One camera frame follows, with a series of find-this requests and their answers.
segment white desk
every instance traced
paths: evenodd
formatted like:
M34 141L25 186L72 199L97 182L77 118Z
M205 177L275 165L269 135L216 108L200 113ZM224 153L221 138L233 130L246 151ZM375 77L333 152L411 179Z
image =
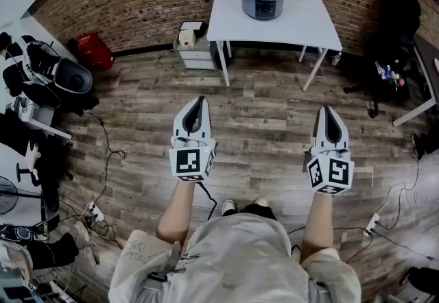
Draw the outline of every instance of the white desk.
M269 21L258 21L241 9L241 0L214 0L207 39L215 41L226 85L230 86L223 48L226 42L231 57L230 41L254 41L301 45L302 61L307 46L319 48L305 91L323 61L328 49L342 50L342 44L322 0L284 0L282 14Z
M54 110L49 107L40 107L30 99L27 99L26 111L19 110L19 118L21 121L28 123L31 127L43 130L48 134L58 135L67 140L71 140L71 135L50 126L54 117Z

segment wooden floor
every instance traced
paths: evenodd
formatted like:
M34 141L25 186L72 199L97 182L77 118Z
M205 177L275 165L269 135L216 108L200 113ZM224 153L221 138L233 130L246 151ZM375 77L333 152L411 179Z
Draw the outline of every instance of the wooden floor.
M225 199L233 198L243 206L259 195L267 195L287 231L305 224L312 193L307 175L302 173L302 157L311 147L316 112L321 104L331 105L344 119L355 161L351 192L335 198L335 227L366 226L392 185L404 181L407 187L413 186L417 167L410 136L426 132L431 117L422 114L400 127L392 126L392 121L411 110L413 103L407 103L407 107L381 104L379 116L371 119L367 113L369 97L363 92L345 95L343 87L355 82L328 62L323 63L304 93L301 88L316 61L312 54L305 55L304 62L299 63L293 52L236 49L227 88L220 73L185 71L173 53L167 53L157 64L163 64L162 68L156 68L161 53L117 58L111 70L95 78L100 104L93 112L104 121L111 147L127 152L124 160L118 155L110 159L108 187L98 202L121 243L135 229L154 234L176 183L168 160L173 120L198 95L206 95L209 100L212 137L219 144L211 177L206 182L218 201L215 215L220 215ZM65 116L60 128L73 135L74 144L69 159L74 180L62 182L60 198L82 213L104 185L108 155L104 133L86 115ZM415 189L419 203L427 202L439 191L438 180L438 155L425 156L419 164ZM388 226L395 222L401 187L394 188L389 204L380 212L382 223ZM408 197L413 202L414 192ZM211 201L197 188L192 229L207 219L211 207ZM61 217L73 215L64 204L60 205L60 212ZM69 231L74 221L75 218L63 221L52 239ZM438 224L437 202L411 207L403 195L397 227L378 230L419 253L439 258ZM293 233L292 244L300 244L301 236L301 231ZM369 239L361 230L335 231L335 247L344 260L367 244ZM82 300L103 302L107 300L112 271L121 251L96 234L92 234L91 245L100 264L93 268L80 258L72 265L75 270L68 292L86 284ZM438 267L438 263L380 237L374 238L372 245L351 261L361 280L364 302L373 301L378 292L400 298L425 297L410 285L401 288L398 281L408 267ZM66 267L57 273L63 288L68 272Z

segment red bag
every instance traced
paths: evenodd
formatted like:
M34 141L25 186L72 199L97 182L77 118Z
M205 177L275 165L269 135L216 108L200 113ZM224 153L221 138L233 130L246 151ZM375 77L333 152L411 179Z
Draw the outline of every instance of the red bag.
M114 57L110 49L95 33L78 37L75 57L89 71L101 71L112 67Z

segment white power strip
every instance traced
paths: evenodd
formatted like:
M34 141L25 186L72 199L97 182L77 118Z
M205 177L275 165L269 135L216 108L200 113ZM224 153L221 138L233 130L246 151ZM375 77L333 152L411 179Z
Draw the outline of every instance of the white power strip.
M90 214L94 221L104 221L105 219L105 215L103 214L102 210L95 205L95 202L90 203Z
M363 231L364 236L369 237L369 232L375 227L379 220L379 215L375 213L372 218L370 219L368 225L366 226L366 229Z

